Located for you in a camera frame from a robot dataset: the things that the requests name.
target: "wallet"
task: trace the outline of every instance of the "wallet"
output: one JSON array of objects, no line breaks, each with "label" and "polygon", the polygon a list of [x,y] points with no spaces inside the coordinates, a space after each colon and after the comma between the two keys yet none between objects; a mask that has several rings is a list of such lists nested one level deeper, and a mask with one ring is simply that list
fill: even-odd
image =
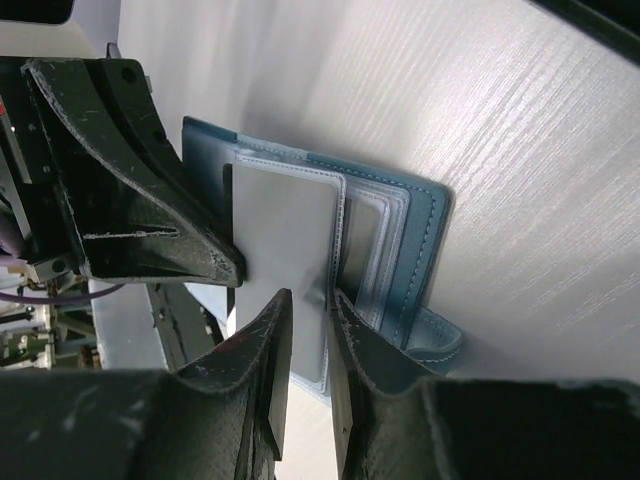
[{"label": "wallet", "polygon": [[[449,212],[446,187],[190,117],[182,136],[184,168],[232,225],[247,261],[235,290],[238,328],[279,288],[293,292],[294,380],[329,393],[326,325],[336,290],[390,343],[435,373],[448,371],[462,333],[420,307]],[[206,297],[221,297],[207,294],[216,288],[191,287],[207,308],[228,312],[231,305],[209,307]]]}]

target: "blue wallet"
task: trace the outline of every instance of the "blue wallet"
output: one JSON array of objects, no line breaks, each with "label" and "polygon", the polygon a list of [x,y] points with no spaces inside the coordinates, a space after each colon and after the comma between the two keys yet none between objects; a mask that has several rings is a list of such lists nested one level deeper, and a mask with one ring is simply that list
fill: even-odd
[{"label": "blue wallet", "polygon": [[238,155],[306,165],[346,176],[399,187],[409,194],[404,233],[384,306],[381,334],[416,360],[446,373],[462,343],[461,332],[442,317],[420,307],[434,268],[450,206],[446,187],[419,177],[247,137],[186,117],[182,130],[185,169],[224,216],[223,167]]}]

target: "table surface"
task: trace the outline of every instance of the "table surface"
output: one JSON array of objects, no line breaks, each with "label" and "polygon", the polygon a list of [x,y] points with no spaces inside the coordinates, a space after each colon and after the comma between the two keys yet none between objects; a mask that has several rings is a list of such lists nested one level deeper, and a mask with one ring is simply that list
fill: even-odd
[{"label": "table surface", "polygon": [[640,69],[617,54],[525,0],[124,0],[119,44],[178,150],[192,115],[447,185],[424,303],[465,331],[455,376],[640,380]]}]

